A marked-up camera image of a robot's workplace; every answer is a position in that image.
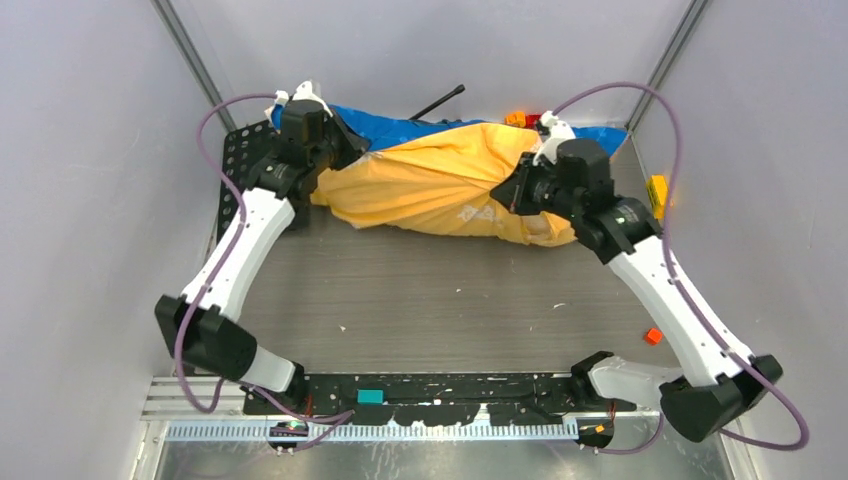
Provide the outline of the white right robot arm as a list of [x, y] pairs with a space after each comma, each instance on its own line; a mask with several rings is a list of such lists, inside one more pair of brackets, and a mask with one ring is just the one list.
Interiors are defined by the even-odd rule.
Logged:
[[660, 225], [641, 201], [615, 193], [610, 157], [597, 141], [578, 137], [552, 112], [537, 125], [541, 146], [522, 153], [492, 198], [513, 214], [567, 220], [577, 241], [640, 300], [679, 362], [665, 368], [599, 351], [572, 366], [572, 400], [589, 411], [607, 400], [648, 407], [684, 438], [705, 440], [754, 407], [766, 392], [757, 378], [776, 382], [782, 366], [754, 355], [697, 290], [681, 293], [687, 277], [664, 252]]

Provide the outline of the blue cartoon pillowcase orange lining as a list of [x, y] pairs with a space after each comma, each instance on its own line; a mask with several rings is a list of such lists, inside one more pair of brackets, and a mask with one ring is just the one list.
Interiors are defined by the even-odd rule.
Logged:
[[490, 192], [524, 152], [542, 144], [531, 129], [486, 122], [408, 121], [336, 106], [335, 113], [369, 149], [341, 170], [317, 177], [308, 200], [355, 228], [393, 226], [461, 237], [558, 247], [575, 241], [553, 214], [517, 216]]

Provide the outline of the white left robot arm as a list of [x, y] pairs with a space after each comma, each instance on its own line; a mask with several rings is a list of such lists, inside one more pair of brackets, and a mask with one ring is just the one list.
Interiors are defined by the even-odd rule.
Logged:
[[268, 394], [280, 412], [298, 412], [307, 398], [301, 364], [260, 346], [238, 320], [249, 289], [273, 244], [304, 217], [318, 178], [340, 170], [369, 147], [354, 134], [306, 80], [293, 93], [271, 95], [268, 119], [277, 145], [248, 173], [238, 188], [209, 163], [237, 203], [236, 213], [200, 272], [178, 296], [164, 295], [155, 316], [172, 357], [177, 380], [188, 402], [210, 414], [218, 401], [202, 404], [185, 374], [193, 366]]

